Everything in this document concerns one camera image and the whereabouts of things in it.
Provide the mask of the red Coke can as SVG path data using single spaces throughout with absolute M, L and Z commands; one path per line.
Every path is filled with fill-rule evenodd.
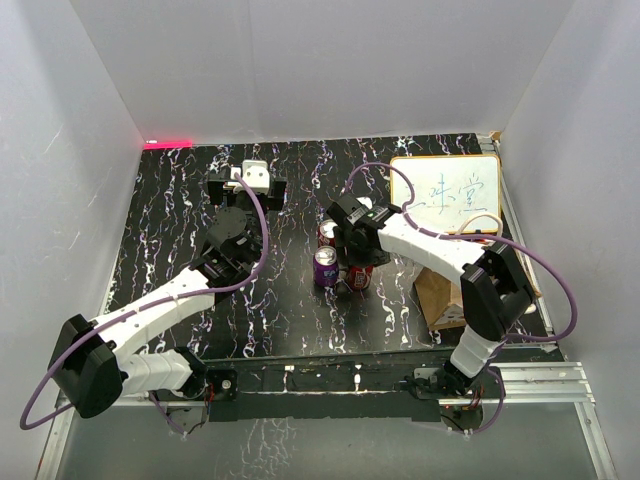
M 346 272 L 346 284 L 352 291 L 362 291 L 369 287 L 374 270 L 373 265 L 359 267 L 351 265 Z
M 334 228 L 337 224 L 331 220 L 324 220 L 318 225 L 318 247 L 330 246 L 334 248 L 336 246 Z

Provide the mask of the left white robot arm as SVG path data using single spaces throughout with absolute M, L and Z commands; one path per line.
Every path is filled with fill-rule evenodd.
M 210 200 L 219 209 L 200 256 L 117 311 L 91 320 L 75 315 L 64 322 L 48 369 L 81 417 L 103 413 L 123 395 L 170 390 L 194 399 L 204 392 L 206 368 L 188 348 L 156 354 L 140 349 L 258 276 L 268 253 L 266 216 L 282 209 L 286 186 L 285 178 L 257 166 L 210 175 Z

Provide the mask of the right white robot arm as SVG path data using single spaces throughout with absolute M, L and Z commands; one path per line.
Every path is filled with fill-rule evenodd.
M 535 300 L 514 249 L 499 241 L 481 245 L 421 233 L 399 207 L 369 208 L 352 194 L 332 202 L 326 213 L 337 224 L 336 244 L 345 250 L 348 262 L 380 266 L 395 254 L 460 289 L 466 326 L 443 370 L 453 394 L 471 395 L 481 385 L 480 372 Z

